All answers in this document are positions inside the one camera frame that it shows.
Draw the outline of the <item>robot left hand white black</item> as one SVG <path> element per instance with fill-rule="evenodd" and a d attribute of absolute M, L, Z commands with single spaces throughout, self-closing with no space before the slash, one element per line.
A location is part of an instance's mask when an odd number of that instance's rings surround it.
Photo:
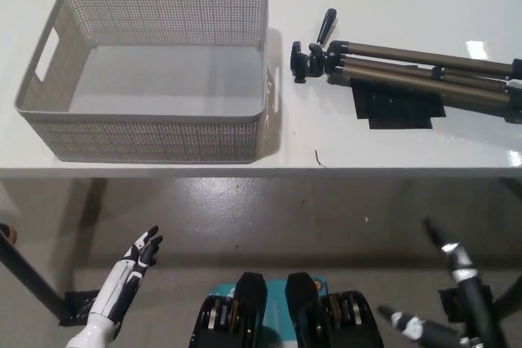
<path fill-rule="evenodd" d="M 96 314 L 113 324 L 123 321 L 149 267 L 156 263 L 156 254 L 163 240 L 154 226 L 140 236 L 115 263 L 102 285 L 89 315 Z"/>

